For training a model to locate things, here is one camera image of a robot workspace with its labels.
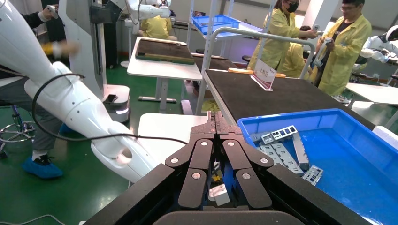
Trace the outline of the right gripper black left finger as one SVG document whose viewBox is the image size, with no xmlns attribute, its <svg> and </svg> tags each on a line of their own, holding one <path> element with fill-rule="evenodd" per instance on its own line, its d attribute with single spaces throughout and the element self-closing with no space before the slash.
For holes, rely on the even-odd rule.
<svg viewBox="0 0 398 225">
<path fill-rule="evenodd" d="M 193 126 L 188 143 L 165 160 L 182 183 L 177 200 L 181 209 L 201 209 L 206 200 L 214 138 L 214 113 L 208 111 L 206 123 Z"/>
</svg>

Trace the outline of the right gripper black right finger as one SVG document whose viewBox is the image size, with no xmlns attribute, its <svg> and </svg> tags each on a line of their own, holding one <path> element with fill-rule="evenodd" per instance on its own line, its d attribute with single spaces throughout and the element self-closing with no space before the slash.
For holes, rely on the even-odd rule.
<svg viewBox="0 0 398 225">
<path fill-rule="evenodd" d="M 221 112 L 215 113 L 216 145 L 227 192 L 235 205 L 268 209 L 272 200 L 260 176 L 274 166 L 274 160 L 249 145 L 238 126 L 230 125 Z"/>
</svg>

